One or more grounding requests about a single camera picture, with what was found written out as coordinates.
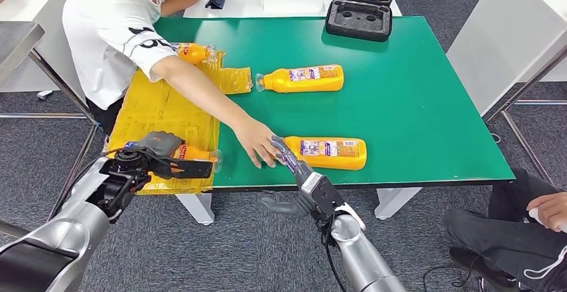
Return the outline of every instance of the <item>white t-shirt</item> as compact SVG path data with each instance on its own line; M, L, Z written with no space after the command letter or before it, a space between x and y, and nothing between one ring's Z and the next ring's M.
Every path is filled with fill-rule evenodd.
M67 0L63 27L86 97L103 110L124 96L136 67L177 53L153 24L165 0Z

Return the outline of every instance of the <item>yellow plastic wrap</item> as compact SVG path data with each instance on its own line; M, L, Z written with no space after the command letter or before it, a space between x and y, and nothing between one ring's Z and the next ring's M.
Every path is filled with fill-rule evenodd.
M250 68L222 68L224 52L217 60L197 67L225 94L241 94L252 89ZM108 149L139 141L151 131L164 130L185 140L185 144L202 150L214 150L219 141L219 121L200 110L172 89L164 80L150 83L138 70L110 136ZM137 194L190 194L210 190L208 179L165 180L152 174L152 180Z

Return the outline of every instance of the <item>metal table frame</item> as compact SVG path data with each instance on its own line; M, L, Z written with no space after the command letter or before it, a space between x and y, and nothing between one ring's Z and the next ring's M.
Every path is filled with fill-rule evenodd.
M540 162L540 159L537 157L534 150L532 150L530 143L528 143L524 135L522 135L522 133L520 132L520 129L518 128L514 120L512 120L512 117L510 116L508 110L513 105L531 105L531 106L567 105L567 100L520 100L520 97L522 97L533 85L535 85L537 82L542 80L563 59L565 59L565 57L567 57L567 46L563 47L563 49L561 49L561 51L559 51L557 55L555 55L552 59L550 59L543 66L542 69L540 69L532 78L530 78L530 80L528 80L514 95L512 95L512 97L510 97L510 99L508 99L502 106L500 106L500 108L498 108L498 110L496 110L496 112L494 112L494 114L492 114L486 120L487 124L489 124L498 114L501 114L508 123L508 125L510 126L510 128L512 129L512 132L514 132L514 135L516 135L516 138L520 141L520 144L522 145L524 150L528 153L528 156L530 157L530 159L538 169L538 172L550 184L553 184L551 177L549 176L544 165Z
M98 123L95 121L91 115L89 109L83 103L83 101L72 91L72 89L63 81L61 76L54 70L54 68L41 56L41 54L35 49L35 44L41 39L45 34L45 31L37 23L31 21L3 21L0 25L6 25L7 23L18 23L18 25L29 27L29 31L22 41L13 45L13 50L5 56L5 59L0 59L0 82L4 78L7 78L13 70L15 70L19 64L25 59L26 56L30 57L33 62L39 66L39 68L48 76L48 78L80 109L82 113L78 114L67 114L67 113L0 113L0 118L11 118L11 119L87 119L92 123L89 130L87 138L79 151L75 162L71 168L69 175L65 181L65 185L71 182L75 177L77 171L81 167L83 160L87 151L89 150L96 130L98 129ZM5 233L11 236L21 236L26 233L26 230L20 229L16 226L10 225L0 221L0 233Z

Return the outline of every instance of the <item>human hand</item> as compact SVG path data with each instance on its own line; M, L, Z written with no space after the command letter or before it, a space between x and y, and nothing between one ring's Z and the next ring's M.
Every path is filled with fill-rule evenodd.
M244 147L246 154L248 154L248 157L250 157L250 160L257 168L261 168L261 164L256 153L260 155L269 167L275 167L273 157L279 154L279 150L269 143L274 133L266 125L252 117L248 117L236 124L233 127L233 131L242 147Z
M567 192L542 195L532 200L526 210L538 208L538 217L546 229L561 232L560 226L567 224Z

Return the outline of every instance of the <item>black pants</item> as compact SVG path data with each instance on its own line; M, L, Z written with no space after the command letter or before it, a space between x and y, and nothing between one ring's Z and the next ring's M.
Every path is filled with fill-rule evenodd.
M91 102L88 98L87 106L89 107L90 112L94 116L94 119L100 124L104 133L108 136L112 133L112 129L114 128L114 124L116 123L116 117L118 117L118 113L122 108L122 103L124 102L124 98L120 98L114 104L108 106L107 110L100 109L95 103Z
M567 291L567 260L543 279L524 276L525 269L540 270L551 265L567 245L567 233L546 229L526 211L534 198L558 190L525 170L513 171L516 181L493 186L488 217L466 210L450 210L445 215L445 228L457 242L478 254L497 247L516 250L496 249L483 257L528 287L536 291ZM524 217L531 223L523 223Z

